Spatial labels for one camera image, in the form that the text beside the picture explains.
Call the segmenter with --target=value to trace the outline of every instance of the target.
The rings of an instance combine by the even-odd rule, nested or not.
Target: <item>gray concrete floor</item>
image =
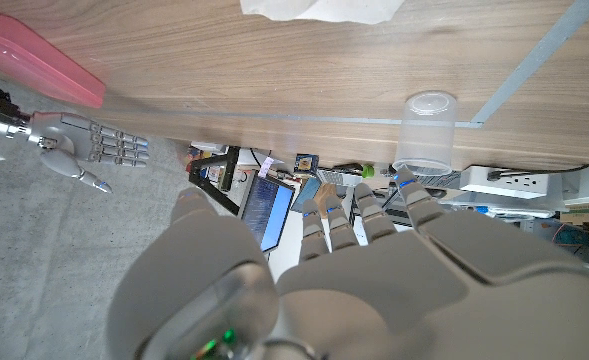
[[[1,80],[0,88],[27,113],[75,112]],[[177,145],[149,140],[147,168],[83,164],[112,186],[110,195],[50,171],[35,146],[0,138],[7,158],[0,162],[0,359],[107,358],[112,294],[190,186]]]

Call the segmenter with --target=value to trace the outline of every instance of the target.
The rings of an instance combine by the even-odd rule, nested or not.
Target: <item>green led light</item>
[[[234,329],[229,329],[223,334],[223,342],[226,344],[231,344],[236,341],[236,334],[234,334]]]
[[[212,350],[216,346],[216,340],[210,340],[205,346],[203,347],[203,352],[208,352]]]

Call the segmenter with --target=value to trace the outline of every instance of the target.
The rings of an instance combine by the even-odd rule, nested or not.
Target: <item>white cloth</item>
[[[270,20],[314,19],[378,24],[392,19],[404,0],[241,0],[243,14]]]

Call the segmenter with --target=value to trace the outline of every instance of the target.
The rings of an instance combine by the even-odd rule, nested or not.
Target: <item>black wire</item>
[[[261,166],[261,163],[258,162],[258,159],[256,158],[256,154],[254,154],[254,149],[250,148],[250,151],[252,152],[252,156],[254,157],[254,161],[256,161],[256,165]]]
[[[487,174],[488,181],[497,181],[500,178],[504,177],[514,177],[514,176],[525,176],[525,175],[540,175],[540,174],[561,174],[561,173],[568,173],[579,171],[583,169],[587,169],[589,164],[581,165],[579,167],[567,170],[523,170],[523,169],[509,169],[509,170],[496,170],[492,171]]]

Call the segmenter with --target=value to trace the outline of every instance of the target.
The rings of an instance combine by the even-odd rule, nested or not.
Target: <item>cable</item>
[[[252,152],[252,156],[254,157],[254,161],[256,161],[256,165],[261,166],[261,163],[258,162],[258,159],[256,158],[256,154],[254,154],[254,149],[250,148],[250,151]]]
[[[504,177],[525,176],[525,175],[540,175],[540,174],[561,174],[587,169],[589,164],[581,165],[579,167],[567,170],[523,170],[523,169],[509,169],[509,170],[495,170],[487,174],[488,181],[497,181]]]
[[[561,226],[558,227],[558,229],[554,233],[554,236],[552,236],[552,244],[556,244],[556,236],[558,235],[559,232],[561,232],[561,229],[564,227],[565,227],[565,224],[561,224]]]

